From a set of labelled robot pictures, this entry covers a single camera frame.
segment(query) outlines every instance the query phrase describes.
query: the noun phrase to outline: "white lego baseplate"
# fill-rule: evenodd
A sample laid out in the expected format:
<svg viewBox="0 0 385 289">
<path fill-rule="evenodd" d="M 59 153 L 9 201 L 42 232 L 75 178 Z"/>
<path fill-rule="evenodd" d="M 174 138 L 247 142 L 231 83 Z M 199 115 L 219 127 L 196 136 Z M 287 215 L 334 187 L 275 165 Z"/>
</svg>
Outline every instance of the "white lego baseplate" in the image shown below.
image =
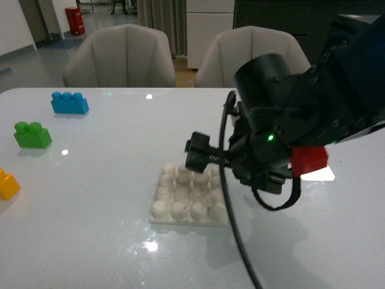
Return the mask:
<svg viewBox="0 0 385 289">
<path fill-rule="evenodd" d="M 182 164 L 165 164 L 151 207 L 151 223 L 223 226 L 228 224 L 227 210 L 219 176 L 219 167 L 194 173 Z"/>
</svg>

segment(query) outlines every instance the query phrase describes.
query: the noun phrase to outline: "white chair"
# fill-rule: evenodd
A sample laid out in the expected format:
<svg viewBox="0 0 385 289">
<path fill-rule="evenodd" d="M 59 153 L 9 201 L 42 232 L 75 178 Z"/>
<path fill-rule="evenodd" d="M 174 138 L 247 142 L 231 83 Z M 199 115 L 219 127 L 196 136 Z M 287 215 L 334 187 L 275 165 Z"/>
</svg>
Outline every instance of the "white chair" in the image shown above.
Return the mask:
<svg viewBox="0 0 385 289">
<path fill-rule="evenodd" d="M 219 33 L 208 45 L 195 87 L 235 87 L 234 74 L 243 64 L 273 53 L 283 57 L 292 74 L 310 67 L 296 39 L 286 32 L 246 26 Z"/>
<path fill-rule="evenodd" d="M 175 87 L 167 36 L 134 24 L 89 35 L 63 73 L 66 87 Z"/>
</svg>

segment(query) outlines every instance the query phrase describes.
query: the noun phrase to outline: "white table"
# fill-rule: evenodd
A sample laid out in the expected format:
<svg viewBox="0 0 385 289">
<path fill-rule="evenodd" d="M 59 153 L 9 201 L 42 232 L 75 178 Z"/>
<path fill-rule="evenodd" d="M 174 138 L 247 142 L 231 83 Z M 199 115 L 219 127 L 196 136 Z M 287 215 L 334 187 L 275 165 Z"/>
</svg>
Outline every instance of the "white table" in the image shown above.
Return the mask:
<svg viewBox="0 0 385 289">
<path fill-rule="evenodd" d="M 252 288 L 230 226 L 148 222 L 161 166 L 185 161 L 193 131 L 217 144 L 229 89 L 81 89 L 85 116 L 55 115 L 53 91 L 0 95 L 0 167 L 22 187 L 0 201 L 1 289 Z M 41 122 L 52 144 L 19 148 L 19 121 Z M 329 146 L 336 179 L 303 182 L 298 203 L 277 213 L 228 171 L 265 288 L 382 288 L 383 143 L 385 131 Z M 281 204 L 290 189 L 265 199 Z"/>
</svg>

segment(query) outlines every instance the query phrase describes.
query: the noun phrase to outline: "white cabinet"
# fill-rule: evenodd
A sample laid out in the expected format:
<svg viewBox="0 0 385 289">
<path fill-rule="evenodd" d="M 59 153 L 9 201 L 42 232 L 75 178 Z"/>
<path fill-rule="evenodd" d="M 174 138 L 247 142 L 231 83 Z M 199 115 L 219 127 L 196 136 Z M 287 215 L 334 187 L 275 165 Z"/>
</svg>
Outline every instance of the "white cabinet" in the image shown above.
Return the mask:
<svg viewBox="0 0 385 289">
<path fill-rule="evenodd" d="M 211 38 L 233 28 L 234 0 L 187 0 L 187 66 L 198 69 Z"/>
</svg>

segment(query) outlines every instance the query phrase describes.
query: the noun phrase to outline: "lego stud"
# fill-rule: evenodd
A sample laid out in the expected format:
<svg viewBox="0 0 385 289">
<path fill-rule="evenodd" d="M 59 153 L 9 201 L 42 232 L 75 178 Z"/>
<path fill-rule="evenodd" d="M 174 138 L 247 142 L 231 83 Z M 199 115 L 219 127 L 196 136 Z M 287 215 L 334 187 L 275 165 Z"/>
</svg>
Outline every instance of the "lego stud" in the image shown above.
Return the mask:
<svg viewBox="0 0 385 289">
<path fill-rule="evenodd" d="M 209 217 L 215 222 L 227 222 L 226 206 L 221 203 L 213 204 L 209 210 Z"/>
<path fill-rule="evenodd" d="M 155 199 L 156 200 L 164 200 L 168 201 L 170 198 L 170 190 L 165 187 L 157 188 L 155 191 Z"/>
<path fill-rule="evenodd" d="M 206 215 L 207 207 L 201 202 L 194 203 L 191 206 L 191 212 L 190 213 L 191 213 L 191 218 L 193 220 L 199 221 L 199 220 L 203 219 L 204 216 Z"/>
<path fill-rule="evenodd" d="M 205 170 L 203 171 L 203 176 L 206 177 L 206 179 L 210 179 L 210 171 L 211 169 L 209 167 L 205 168 Z"/>
<path fill-rule="evenodd" d="M 71 92 L 64 92 L 61 97 L 63 98 L 64 102 L 70 102 L 72 98 L 72 93 Z"/>
<path fill-rule="evenodd" d="M 207 198 L 207 191 L 201 188 L 195 188 L 191 192 L 191 199 L 193 203 L 204 202 Z"/>
<path fill-rule="evenodd" d="M 164 200 L 157 200 L 152 204 L 151 215 L 155 219 L 165 219 L 167 217 L 167 204 Z"/>
<path fill-rule="evenodd" d="M 183 202 L 188 199 L 187 188 L 177 188 L 174 192 L 174 202 Z"/>
<path fill-rule="evenodd" d="M 203 175 L 195 176 L 194 180 L 192 181 L 192 187 L 208 190 L 209 187 L 208 187 L 208 181 L 206 177 Z"/>
<path fill-rule="evenodd" d="M 171 216 L 175 220 L 182 220 L 183 214 L 186 211 L 186 205 L 183 202 L 175 202 L 171 205 Z"/>
<path fill-rule="evenodd" d="M 159 187 L 168 188 L 170 191 L 175 190 L 174 179 L 170 175 L 161 175 L 158 180 Z"/>
<path fill-rule="evenodd" d="M 174 164 L 165 164 L 162 166 L 162 174 L 170 175 L 174 179 L 176 178 L 176 168 Z"/>
<path fill-rule="evenodd" d="M 20 190 L 13 175 L 0 167 L 0 200 L 10 200 Z"/>
<path fill-rule="evenodd" d="M 216 188 L 215 190 L 212 190 L 210 192 L 210 201 L 212 204 L 224 203 L 224 198 L 223 198 L 223 191 L 220 188 Z"/>
<path fill-rule="evenodd" d="M 191 179 L 188 175 L 179 175 L 176 178 L 176 187 L 177 188 L 186 188 L 187 190 L 190 189 L 190 182 Z"/>
<path fill-rule="evenodd" d="M 221 183 L 221 177 L 220 176 L 215 176 L 215 177 L 211 178 L 211 180 L 210 180 L 211 190 L 215 190 L 215 189 L 221 188 L 221 187 L 222 187 L 222 183 Z"/>
<path fill-rule="evenodd" d="M 219 166 L 211 168 L 211 178 L 219 176 Z"/>
<path fill-rule="evenodd" d="M 26 122 L 18 122 L 14 125 L 14 128 L 18 134 L 27 134 L 29 132 L 28 124 Z"/>
<path fill-rule="evenodd" d="M 39 122 L 31 122 L 28 125 L 28 129 L 32 135 L 38 135 L 38 134 L 41 134 L 43 132 L 43 127 L 42 127 L 41 123 L 39 123 Z"/>
<path fill-rule="evenodd" d="M 194 177 L 194 172 L 192 170 L 189 170 L 186 168 L 186 166 L 184 164 L 181 164 L 179 167 L 178 167 L 178 175 L 179 176 L 188 176 L 190 179 L 193 179 Z"/>
<path fill-rule="evenodd" d="M 81 102 L 83 100 L 83 95 L 80 93 L 80 92 L 75 92 L 73 95 L 72 95 L 72 99 L 73 101 L 75 102 Z"/>
<path fill-rule="evenodd" d="M 61 101 L 62 100 L 61 92 L 54 92 L 53 94 L 51 94 L 51 96 L 52 96 L 52 99 L 55 101 Z"/>
</svg>

